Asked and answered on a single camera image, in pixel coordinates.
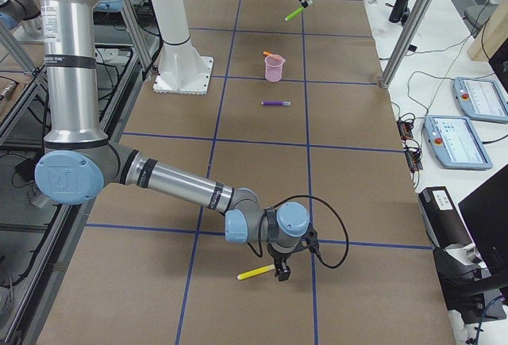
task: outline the green marker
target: green marker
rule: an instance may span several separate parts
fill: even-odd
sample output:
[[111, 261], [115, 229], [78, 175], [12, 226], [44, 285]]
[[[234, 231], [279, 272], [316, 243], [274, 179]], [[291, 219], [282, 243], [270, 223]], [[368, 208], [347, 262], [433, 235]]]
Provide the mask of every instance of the green marker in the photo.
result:
[[[309, 0], [307, 2], [308, 6], [312, 6], [312, 0]], [[294, 10], [293, 12], [289, 13], [287, 16], [285, 16], [284, 20], [289, 21], [292, 20], [295, 16], [298, 16], [303, 10], [305, 9], [305, 6], [301, 6], [298, 9]]]

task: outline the screen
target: screen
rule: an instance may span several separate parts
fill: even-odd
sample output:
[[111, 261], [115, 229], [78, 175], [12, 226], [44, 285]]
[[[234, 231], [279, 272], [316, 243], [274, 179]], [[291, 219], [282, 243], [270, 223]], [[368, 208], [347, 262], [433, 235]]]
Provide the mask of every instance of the screen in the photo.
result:
[[494, 85], [490, 82], [464, 80], [466, 91], [469, 94], [469, 100], [473, 104], [475, 113], [481, 115], [494, 115], [496, 117], [505, 117], [506, 113], [499, 100], [498, 93]]
[[[464, 223], [492, 274], [508, 270], [508, 165], [459, 203]], [[508, 297], [508, 287], [501, 289]]]
[[453, 163], [483, 164], [485, 160], [478, 149], [476, 139], [464, 119], [434, 118], [444, 146]]

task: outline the yellow marker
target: yellow marker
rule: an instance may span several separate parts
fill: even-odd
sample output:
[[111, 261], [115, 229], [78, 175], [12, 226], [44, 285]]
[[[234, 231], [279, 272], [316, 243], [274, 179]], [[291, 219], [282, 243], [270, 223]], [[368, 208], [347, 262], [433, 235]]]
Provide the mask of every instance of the yellow marker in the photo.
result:
[[275, 266], [273, 264], [271, 264], [270, 266], [256, 268], [255, 270], [247, 271], [247, 272], [244, 272], [243, 274], [239, 274], [237, 276], [237, 279], [238, 280], [245, 280], [248, 278], [252, 278], [253, 276], [261, 275], [261, 274], [264, 274], [265, 272], [272, 271], [274, 269], [275, 269]]

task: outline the white desk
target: white desk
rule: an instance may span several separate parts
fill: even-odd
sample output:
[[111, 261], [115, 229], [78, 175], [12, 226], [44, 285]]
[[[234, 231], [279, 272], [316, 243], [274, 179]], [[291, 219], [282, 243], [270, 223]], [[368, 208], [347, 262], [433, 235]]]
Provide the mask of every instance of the white desk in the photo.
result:
[[[416, 0], [410, 0], [409, 7], [412, 8]], [[385, 3], [394, 4], [395, 0], [373, 0], [365, 1], [369, 22], [371, 24], [372, 35], [375, 38], [376, 47], [380, 58], [388, 58], [391, 55], [393, 47], [402, 32], [401, 24], [393, 24], [388, 21], [391, 8]], [[412, 44], [418, 47], [417, 52], [444, 49], [450, 45], [461, 42], [469, 35], [469, 31], [460, 17], [462, 11], [457, 12], [451, 0], [433, 0], [423, 22], [418, 29]], [[473, 62], [469, 59], [467, 50], [473, 38], [470, 37], [461, 50], [462, 44], [450, 48], [446, 52], [434, 52], [426, 54], [414, 54], [407, 56], [397, 71], [389, 91], [391, 100], [397, 103], [401, 108], [401, 115], [404, 113], [414, 113], [417, 117], [425, 115], [425, 109], [407, 97], [407, 80], [414, 71], [424, 71], [437, 77], [444, 77], [450, 64], [457, 57], [456, 62], [450, 69], [449, 78], [459, 76], [479, 77], [492, 73], [488, 63]], [[387, 61], [382, 60], [381, 65], [384, 68]], [[496, 79], [495, 75], [487, 77]], [[429, 105], [433, 95], [441, 83], [440, 79], [432, 79], [426, 75], [416, 74], [410, 82], [410, 94], [413, 98], [420, 101], [423, 105]], [[444, 80], [437, 91], [434, 103], [429, 109], [431, 114], [442, 115], [464, 115], [456, 103], [452, 90], [452, 81]], [[479, 134], [481, 140], [493, 140], [508, 133], [508, 125], [486, 123], [473, 121], [473, 125]], [[475, 188], [481, 185], [494, 173], [499, 171], [508, 163], [508, 139], [486, 146], [488, 155], [491, 157], [494, 167], [488, 171], [456, 171], [444, 169], [435, 159], [432, 149], [421, 138], [421, 127], [423, 120], [418, 119], [414, 124], [415, 139], [421, 144], [423, 151], [422, 165], [423, 171], [420, 171], [420, 181], [416, 189], [417, 193], [427, 186], [446, 186], [453, 201], [458, 204], [464, 197], [470, 194]], [[468, 325], [470, 336], [475, 334], [475, 325]], [[481, 345], [499, 345], [506, 343], [508, 339], [508, 320], [495, 323], [485, 323], [480, 336]]]

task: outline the pink cup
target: pink cup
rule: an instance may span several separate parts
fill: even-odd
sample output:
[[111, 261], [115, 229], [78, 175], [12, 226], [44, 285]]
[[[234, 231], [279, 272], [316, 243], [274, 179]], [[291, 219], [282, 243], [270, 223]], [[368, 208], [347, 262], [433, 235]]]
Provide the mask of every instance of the pink cup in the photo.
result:
[[277, 54], [270, 54], [264, 58], [264, 77], [267, 81], [278, 82], [283, 77], [283, 65], [286, 60]]

